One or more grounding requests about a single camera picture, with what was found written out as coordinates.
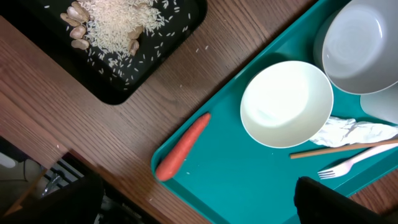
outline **teal tray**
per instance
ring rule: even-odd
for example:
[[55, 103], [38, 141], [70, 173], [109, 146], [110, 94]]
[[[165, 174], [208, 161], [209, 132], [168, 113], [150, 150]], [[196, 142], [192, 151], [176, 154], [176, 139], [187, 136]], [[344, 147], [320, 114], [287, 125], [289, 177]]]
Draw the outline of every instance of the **teal tray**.
[[[308, 176], [350, 196], [398, 167], [396, 149], [356, 164], [343, 177], [320, 180], [317, 172], [360, 151], [289, 159], [292, 152], [321, 148], [307, 141], [288, 149], [260, 145], [245, 132], [239, 115], [243, 91], [264, 68], [286, 60], [313, 63], [315, 35], [323, 21], [349, 1], [320, 0], [206, 102], [155, 152], [151, 166], [170, 152], [202, 114], [212, 115], [178, 174], [162, 184], [213, 223], [300, 223], [293, 203], [295, 184]], [[333, 87], [332, 116], [386, 123], [365, 114], [359, 96]]]

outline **chopstick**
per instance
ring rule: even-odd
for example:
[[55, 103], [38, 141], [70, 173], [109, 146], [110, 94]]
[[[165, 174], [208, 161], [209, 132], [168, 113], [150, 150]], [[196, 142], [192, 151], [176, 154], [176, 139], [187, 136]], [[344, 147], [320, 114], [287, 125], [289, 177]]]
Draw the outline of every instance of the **chopstick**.
[[336, 148], [326, 148], [326, 149], [318, 149], [318, 150], [309, 151], [309, 152], [292, 153], [290, 155], [290, 158], [291, 159], [300, 159], [300, 158], [304, 158], [304, 157], [318, 156], [318, 155], [323, 155], [323, 154], [344, 152], [344, 151], [350, 151], [350, 150], [354, 150], [354, 149], [361, 149], [361, 148], [365, 148], [365, 147], [382, 146], [385, 144], [395, 144], [395, 143], [398, 143], [398, 139], [392, 139], [392, 140], [375, 142], [375, 143], [359, 143], [359, 144], [352, 144], [352, 145], [341, 146], [341, 147], [336, 147]]

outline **fork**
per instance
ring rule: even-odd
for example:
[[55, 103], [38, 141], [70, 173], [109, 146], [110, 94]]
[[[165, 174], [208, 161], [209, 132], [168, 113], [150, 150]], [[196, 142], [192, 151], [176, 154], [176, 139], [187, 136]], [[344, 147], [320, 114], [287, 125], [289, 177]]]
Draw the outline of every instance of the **fork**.
[[397, 146], [398, 144], [386, 144], [382, 146], [372, 147], [362, 153], [359, 153], [358, 155], [352, 157], [351, 159], [347, 159], [346, 161], [342, 162], [341, 164], [338, 164], [337, 166], [318, 172], [319, 178], [323, 180], [323, 179], [336, 178], [346, 175], [351, 170], [352, 166], [355, 163], [360, 162], [369, 157], [372, 157], [374, 155], [377, 155], [379, 153], [388, 151]]

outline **empty bowl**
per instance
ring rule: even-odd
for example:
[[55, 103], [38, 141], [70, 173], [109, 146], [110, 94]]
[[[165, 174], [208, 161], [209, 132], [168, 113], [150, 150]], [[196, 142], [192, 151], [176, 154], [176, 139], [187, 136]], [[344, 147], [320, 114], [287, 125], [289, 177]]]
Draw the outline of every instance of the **empty bowl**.
[[352, 0], [320, 29], [330, 24], [315, 40], [314, 59], [340, 90], [362, 95], [398, 82], [397, 9], [396, 0]]
[[333, 90], [326, 75], [306, 62], [288, 61], [258, 73], [244, 91], [241, 119], [258, 143], [286, 148], [309, 140], [326, 123]]

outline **orange carrot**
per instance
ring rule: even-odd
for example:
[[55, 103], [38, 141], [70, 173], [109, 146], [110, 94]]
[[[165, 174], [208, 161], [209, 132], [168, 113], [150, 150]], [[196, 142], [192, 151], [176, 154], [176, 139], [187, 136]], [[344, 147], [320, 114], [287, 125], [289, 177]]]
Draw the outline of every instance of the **orange carrot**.
[[206, 113], [198, 118], [159, 164], [155, 173], [160, 181], [169, 180], [178, 172], [192, 146], [209, 123], [210, 117], [211, 115]]

